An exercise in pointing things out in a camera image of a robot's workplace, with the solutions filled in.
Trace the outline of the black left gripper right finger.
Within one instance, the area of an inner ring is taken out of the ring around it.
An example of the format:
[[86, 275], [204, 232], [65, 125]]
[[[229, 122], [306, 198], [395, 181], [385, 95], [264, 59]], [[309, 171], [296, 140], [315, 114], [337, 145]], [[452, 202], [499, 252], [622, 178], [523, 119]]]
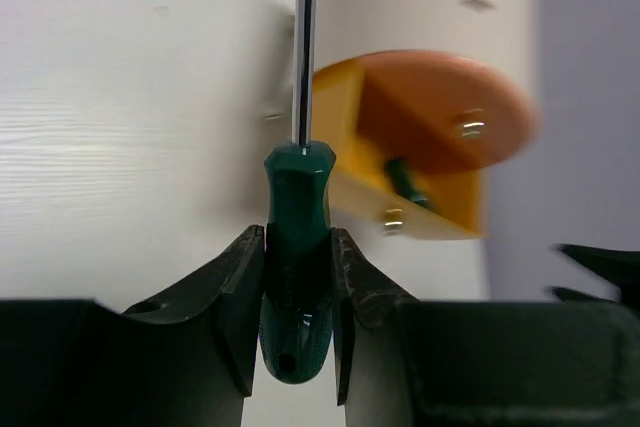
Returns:
[[349, 426], [635, 426], [639, 256], [563, 244], [617, 300], [421, 301], [331, 235], [337, 402]]

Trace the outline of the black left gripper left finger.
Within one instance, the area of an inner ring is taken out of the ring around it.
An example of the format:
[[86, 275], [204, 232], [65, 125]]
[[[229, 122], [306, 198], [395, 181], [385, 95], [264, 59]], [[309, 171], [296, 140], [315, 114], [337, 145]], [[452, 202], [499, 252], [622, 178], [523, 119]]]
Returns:
[[5, 426], [237, 426], [251, 394], [264, 230], [123, 312], [1, 304]]

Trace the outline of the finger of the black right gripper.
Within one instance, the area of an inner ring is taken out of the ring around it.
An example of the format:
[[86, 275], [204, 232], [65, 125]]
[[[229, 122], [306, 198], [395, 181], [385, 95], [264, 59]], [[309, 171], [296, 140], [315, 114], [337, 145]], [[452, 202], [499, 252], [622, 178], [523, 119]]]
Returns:
[[616, 300], [599, 298], [578, 290], [551, 286], [548, 292], [561, 302], [639, 302], [639, 252], [619, 251], [574, 244], [560, 244], [556, 250], [619, 290]]

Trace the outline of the large green handled screwdriver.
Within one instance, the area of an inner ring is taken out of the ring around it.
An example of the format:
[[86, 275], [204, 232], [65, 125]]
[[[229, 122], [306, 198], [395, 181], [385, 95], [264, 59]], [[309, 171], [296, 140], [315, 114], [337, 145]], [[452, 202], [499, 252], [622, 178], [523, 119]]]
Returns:
[[270, 190], [259, 339], [268, 371], [305, 383], [332, 337], [328, 181], [336, 156], [311, 138], [316, 0], [296, 0], [292, 139], [264, 165]]
[[420, 190], [413, 181], [408, 164], [402, 157], [385, 162], [384, 170], [394, 189], [400, 197], [429, 211], [434, 210], [433, 203], [427, 194]]

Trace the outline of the orange top drawer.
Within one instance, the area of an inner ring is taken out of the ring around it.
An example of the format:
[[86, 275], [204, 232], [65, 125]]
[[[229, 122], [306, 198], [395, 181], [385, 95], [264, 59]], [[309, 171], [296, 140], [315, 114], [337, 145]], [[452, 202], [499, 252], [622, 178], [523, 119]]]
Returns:
[[349, 164], [384, 186], [383, 165], [401, 157], [419, 175], [486, 168], [522, 150], [538, 115], [503, 72], [432, 51], [390, 51], [358, 60], [362, 99]]

